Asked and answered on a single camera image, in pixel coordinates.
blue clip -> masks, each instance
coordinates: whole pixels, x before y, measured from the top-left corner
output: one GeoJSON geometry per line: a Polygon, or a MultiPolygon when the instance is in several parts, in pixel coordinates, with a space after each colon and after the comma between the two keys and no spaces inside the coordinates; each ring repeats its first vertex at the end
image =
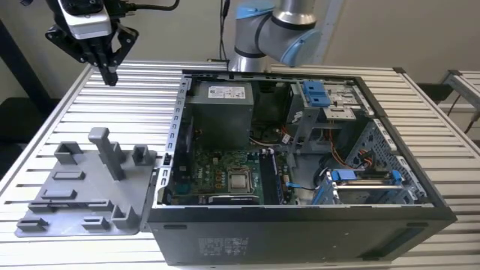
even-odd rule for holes
{"type": "Polygon", "coordinates": [[[356,180],[358,176],[355,174],[354,170],[348,170],[348,169],[339,169],[335,170],[339,173],[339,178],[342,181],[351,181],[351,180],[356,180]]]}
{"type": "Polygon", "coordinates": [[[331,175],[332,175],[334,182],[340,180],[340,174],[336,170],[331,172],[331,175]]]}
{"type": "Polygon", "coordinates": [[[303,82],[303,93],[308,99],[308,105],[312,107],[330,107],[331,98],[328,97],[323,83],[314,80],[303,82]]]}
{"type": "Polygon", "coordinates": [[[394,185],[400,185],[403,183],[403,175],[398,170],[392,170],[392,177],[394,177],[394,185]]]}
{"type": "Polygon", "coordinates": [[[292,182],[288,182],[286,185],[287,185],[287,187],[303,188],[303,186],[300,186],[299,184],[295,184],[292,182]]]}

slotted aluminum surface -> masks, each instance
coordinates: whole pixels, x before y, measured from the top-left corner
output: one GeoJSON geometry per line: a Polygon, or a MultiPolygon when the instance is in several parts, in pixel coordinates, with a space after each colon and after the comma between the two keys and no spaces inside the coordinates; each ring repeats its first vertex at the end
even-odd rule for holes
{"type": "MultiPolygon", "coordinates": [[[[126,62],[115,88],[86,69],[11,171],[0,182],[0,266],[15,269],[170,269],[151,233],[135,236],[18,238],[24,216],[55,165],[62,141],[94,149],[87,134],[94,126],[111,129],[124,149],[144,143],[163,152],[176,89],[183,69],[219,70],[216,63],[126,62]]],[[[480,269],[479,149],[412,84],[392,69],[274,66],[278,73],[362,76],[459,221],[392,264],[350,265],[342,269],[480,269]]],[[[248,269],[318,269],[320,265],[252,265],[248,269]]],[[[340,266],[330,265],[327,269],[340,266]]],[[[234,265],[219,269],[246,269],[234,265]]],[[[210,267],[186,267],[210,269],[210,267]]]]}

metal frame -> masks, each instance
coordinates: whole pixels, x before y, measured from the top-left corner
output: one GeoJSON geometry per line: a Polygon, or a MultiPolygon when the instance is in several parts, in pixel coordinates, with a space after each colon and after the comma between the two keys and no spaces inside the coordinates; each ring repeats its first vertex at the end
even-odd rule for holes
{"type": "MultiPolygon", "coordinates": [[[[0,181],[0,266],[43,266],[63,269],[168,269],[151,233],[112,237],[16,238],[16,221],[26,201],[35,198],[54,168],[60,141],[79,140],[92,125],[111,128],[123,145],[148,144],[163,151],[183,69],[224,70],[224,63],[126,62],[119,85],[104,86],[102,76],[86,70],[48,118],[6,178],[0,181]]],[[[328,263],[331,269],[478,269],[480,266],[480,159],[478,149],[459,128],[443,117],[406,76],[390,68],[274,65],[276,73],[360,76],[366,81],[402,138],[430,176],[459,221],[410,250],[394,262],[328,263]]],[[[80,141],[83,149],[95,149],[80,141]]],[[[324,264],[252,265],[251,269],[312,269],[324,264]]],[[[242,269],[242,266],[222,267],[242,269]]]]}
{"type": "Polygon", "coordinates": [[[0,56],[39,112],[47,118],[55,103],[0,20],[0,56]]]}
{"type": "Polygon", "coordinates": [[[450,70],[443,80],[480,111],[480,72],[450,70]]]}

black cable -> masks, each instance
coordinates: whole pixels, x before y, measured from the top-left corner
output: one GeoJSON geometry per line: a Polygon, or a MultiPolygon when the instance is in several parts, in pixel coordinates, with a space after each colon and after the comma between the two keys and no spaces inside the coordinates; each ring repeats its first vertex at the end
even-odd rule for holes
{"type": "Polygon", "coordinates": [[[223,42],[224,42],[224,32],[223,32],[223,10],[224,10],[224,0],[220,0],[220,41],[219,41],[219,58],[223,60],[223,42]]]}
{"type": "Polygon", "coordinates": [[[468,131],[471,131],[471,128],[474,126],[474,121],[470,122],[468,126],[467,126],[467,129],[466,129],[466,134],[468,133],[468,131]]]}
{"type": "Polygon", "coordinates": [[[228,16],[228,11],[231,8],[231,0],[220,0],[220,43],[219,43],[219,58],[220,60],[227,60],[227,70],[228,70],[228,58],[226,52],[224,44],[224,30],[226,30],[226,19],[228,16]]]}
{"type": "Polygon", "coordinates": [[[172,11],[178,8],[180,4],[180,0],[175,0],[175,3],[172,6],[158,6],[155,4],[131,4],[131,10],[163,10],[163,11],[172,11]]]}
{"type": "Polygon", "coordinates": [[[451,115],[451,112],[452,112],[452,110],[454,110],[455,104],[458,104],[459,99],[460,99],[460,94],[459,94],[458,98],[455,99],[455,101],[454,101],[454,103],[452,103],[452,107],[450,107],[450,110],[448,110],[447,116],[450,116],[450,115],[451,115]]]}

